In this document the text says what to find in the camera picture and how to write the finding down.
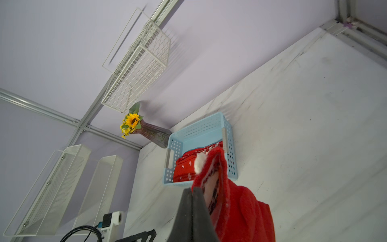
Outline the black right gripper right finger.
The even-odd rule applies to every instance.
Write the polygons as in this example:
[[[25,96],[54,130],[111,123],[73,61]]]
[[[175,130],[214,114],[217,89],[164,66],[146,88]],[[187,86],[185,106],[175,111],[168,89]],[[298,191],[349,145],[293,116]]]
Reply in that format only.
[[[194,242],[219,241],[199,187],[192,190],[192,238]]]

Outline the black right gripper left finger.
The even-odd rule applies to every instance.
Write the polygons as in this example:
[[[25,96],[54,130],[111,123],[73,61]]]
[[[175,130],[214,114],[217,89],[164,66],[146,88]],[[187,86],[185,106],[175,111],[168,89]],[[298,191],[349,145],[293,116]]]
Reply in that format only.
[[[192,192],[184,189],[168,242],[192,242]]]

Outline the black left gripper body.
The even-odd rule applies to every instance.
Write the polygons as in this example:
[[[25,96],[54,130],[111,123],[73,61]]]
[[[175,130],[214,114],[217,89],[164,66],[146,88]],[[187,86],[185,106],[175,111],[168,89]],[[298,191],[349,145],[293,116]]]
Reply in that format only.
[[[132,235],[132,236],[117,240],[116,242],[153,242],[156,236],[157,236],[156,230],[153,229],[148,232],[142,232],[136,235]]]

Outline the red snowflake sock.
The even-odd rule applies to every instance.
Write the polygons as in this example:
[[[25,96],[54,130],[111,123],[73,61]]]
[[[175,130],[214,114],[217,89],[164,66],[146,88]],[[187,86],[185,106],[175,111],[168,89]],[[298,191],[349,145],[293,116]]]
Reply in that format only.
[[[187,151],[181,158],[179,158],[175,165],[173,172],[173,182],[189,182],[193,181],[197,174],[200,173],[200,168],[203,167],[203,162],[209,151],[215,147],[223,147],[223,142],[211,144],[203,148],[197,148]]]

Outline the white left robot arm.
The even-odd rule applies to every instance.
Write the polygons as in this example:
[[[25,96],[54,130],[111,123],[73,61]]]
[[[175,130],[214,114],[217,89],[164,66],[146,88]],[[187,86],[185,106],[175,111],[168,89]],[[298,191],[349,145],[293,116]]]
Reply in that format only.
[[[94,234],[97,237],[98,242],[153,242],[155,240],[157,233],[154,229],[119,239],[118,226],[121,225],[122,221],[123,212],[121,211],[105,214],[97,225],[83,225],[76,227],[63,236],[60,242],[66,242],[71,236],[81,231],[89,232],[84,240],[85,242],[91,234]]]

